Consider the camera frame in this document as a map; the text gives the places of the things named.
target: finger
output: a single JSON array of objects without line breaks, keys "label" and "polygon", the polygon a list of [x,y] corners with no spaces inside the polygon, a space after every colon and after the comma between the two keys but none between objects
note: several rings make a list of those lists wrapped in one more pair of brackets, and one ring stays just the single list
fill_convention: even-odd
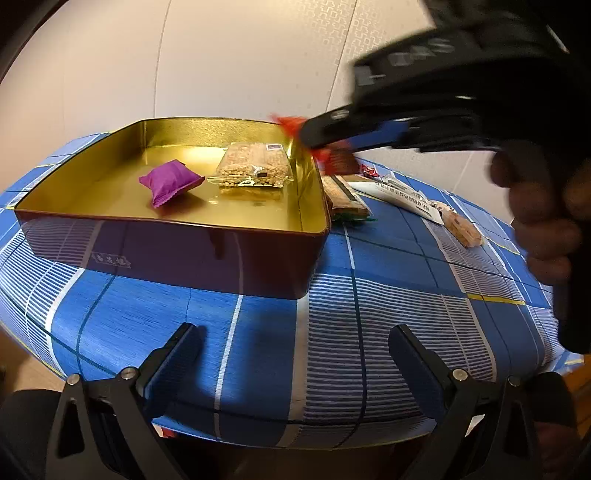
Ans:
[{"label": "finger", "polygon": [[542,223],[513,222],[515,240],[538,260],[561,257],[574,252],[582,240],[580,228],[566,218]]},{"label": "finger", "polygon": [[567,257],[555,257],[550,260],[527,257],[527,268],[544,285],[565,283],[570,277],[570,260]]},{"label": "finger", "polygon": [[509,160],[509,157],[504,152],[495,153],[491,160],[489,172],[491,174],[491,180],[503,188],[510,187],[518,179],[511,160]]},{"label": "finger", "polygon": [[591,160],[586,160],[568,182],[564,203],[577,220],[591,220]]},{"label": "finger", "polygon": [[509,207],[521,223],[542,222],[557,213],[554,194],[540,183],[515,184],[509,190]]}]

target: blue tablecloth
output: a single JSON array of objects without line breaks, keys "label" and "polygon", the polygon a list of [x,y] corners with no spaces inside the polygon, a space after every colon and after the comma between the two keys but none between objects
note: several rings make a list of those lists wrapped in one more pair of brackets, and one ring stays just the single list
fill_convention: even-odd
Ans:
[{"label": "blue tablecloth", "polygon": [[488,242],[465,249],[444,227],[367,199],[378,220],[335,225],[310,292],[297,301],[133,280],[35,257],[12,208],[103,136],[70,142],[0,196],[0,319],[54,372],[87,380],[140,365],[183,322],[204,327],[204,350],[156,419],[162,426],[295,448],[423,434],[433,424],[420,415],[387,348],[390,328],[402,322],[449,367],[482,380],[580,362],[558,344],[551,290],[527,271],[512,229],[398,173],[469,218]]}]

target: small label sticker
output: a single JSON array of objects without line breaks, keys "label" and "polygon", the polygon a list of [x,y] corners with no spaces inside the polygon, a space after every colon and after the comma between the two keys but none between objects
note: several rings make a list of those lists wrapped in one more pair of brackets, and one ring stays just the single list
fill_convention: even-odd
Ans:
[{"label": "small label sticker", "polygon": [[131,268],[131,263],[123,255],[104,254],[91,252],[92,260],[100,264],[113,265],[114,267]]}]

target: metal screw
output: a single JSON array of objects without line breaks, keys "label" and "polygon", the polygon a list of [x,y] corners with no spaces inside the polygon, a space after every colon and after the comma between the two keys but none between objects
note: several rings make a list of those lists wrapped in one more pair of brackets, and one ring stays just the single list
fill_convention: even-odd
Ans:
[{"label": "metal screw", "polygon": [[519,377],[514,377],[513,375],[511,375],[507,380],[509,381],[509,384],[513,387],[519,387],[521,385],[521,380],[519,379]]},{"label": "metal screw", "polygon": [[123,378],[123,380],[131,380],[137,374],[138,374],[138,369],[137,368],[135,368],[135,367],[125,367],[121,371],[121,378]]},{"label": "metal screw", "polygon": [[80,375],[71,374],[66,381],[68,382],[68,385],[76,385],[80,381]]},{"label": "metal screw", "polygon": [[330,114],[330,117],[332,118],[332,120],[344,120],[348,116],[349,116],[349,111],[345,108],[342,108],[340,110],[335,110],[334,112],[332,112]]},{"label": "metal screw", "polygon": [[462,370],[461,368],[456,368],[452,372],[453,378],[458,380],[458,382],[463,382],[464,380],[468,380],[468,372]]}]

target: purple candy wrapper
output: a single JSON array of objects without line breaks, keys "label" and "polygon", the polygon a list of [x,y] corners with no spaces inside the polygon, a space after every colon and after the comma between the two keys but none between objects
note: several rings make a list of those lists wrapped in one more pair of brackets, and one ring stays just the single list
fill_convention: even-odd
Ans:
[{"label": "purple candy wrapper", "polygon": [[184,163],[171,160],[139,178],[142,185],[152,190],[152,206],[157,208],[172,197],[199,187],[205,177],[189,170]]}]

